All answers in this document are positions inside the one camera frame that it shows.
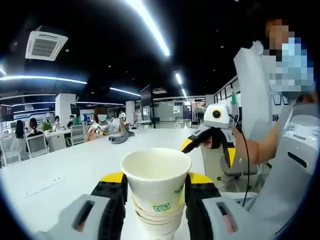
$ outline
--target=stacked paper cups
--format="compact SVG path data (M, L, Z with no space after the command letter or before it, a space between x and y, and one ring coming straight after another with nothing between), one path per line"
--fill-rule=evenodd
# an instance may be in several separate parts
M168 148L148 148L122 161L138 220L149 240L172 240L185 207L182 195L191 159Z

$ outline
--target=man's arm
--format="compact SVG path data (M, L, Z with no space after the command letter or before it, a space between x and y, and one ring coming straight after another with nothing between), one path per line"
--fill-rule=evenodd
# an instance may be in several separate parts
M261 142L245 139L246 144L242 134L234 126L232 126L231 129L235 138L236 153L240 156L240 158L244 160L248 159L246 144L250 161L253 164L262 164L275 157L278 145L278 123L274 125L266 138Z

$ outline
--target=white chair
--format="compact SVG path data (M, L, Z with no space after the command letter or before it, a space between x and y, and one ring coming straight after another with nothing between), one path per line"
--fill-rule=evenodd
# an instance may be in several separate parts
M11 145L13 144L14 138L14 133L6 134L0 137L0 145L3 154L4 167L22 161L19 151L11 151Z
M85 142L85 130L84 126L81 125L72 125L71 126L71 138L68 138L71 141L71 145L82 144Z
M44 134L27 137L25 140L30 158L35 158L49 153L46 136Z

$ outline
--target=robot arm on table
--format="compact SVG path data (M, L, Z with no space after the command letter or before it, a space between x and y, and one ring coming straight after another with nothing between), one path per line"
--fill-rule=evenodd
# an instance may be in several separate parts
M221 129L230 124L230 103L209 105L204 114L204 125L195 131L183 144L181 151L188 153L205 139L218 139L213 148L223 146L232 165L235 148L227 141ZM40 240L84 239L119 240L126 216L128 181L123 172L102 178L91 195L84 194L65 208L58 223L47 232L38 232ZM191 240L261 239L257 223L241 205L233 199L221 197L213 181L207 176L189 172L185 180L186 218ZM224 222L228 215L234 230L229 233Z

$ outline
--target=cable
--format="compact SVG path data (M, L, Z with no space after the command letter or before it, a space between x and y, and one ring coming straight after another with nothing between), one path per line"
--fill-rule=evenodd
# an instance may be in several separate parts
M229 114L229 116L236 122L237 125L240 125L234 116L232 116L231 114ZM250 182L250 158L249 158L249 151L248 151L247 141L246 141L244 132L243 132L242 130L241 130L241 134L242 134L242 137L243 137L243 140L244 140L245 149L246 149L246 155L247 155L247 158L248 158L248 175L247 175L248 181L247 181L247 183L246 183L246 190L245 190L245 195L244 195L244 199L243 199L243 203L242 203L242 207L244 207L244 206L245 206L245 203L246 203L246 200L247 200L248 191L249 191L249 182Z

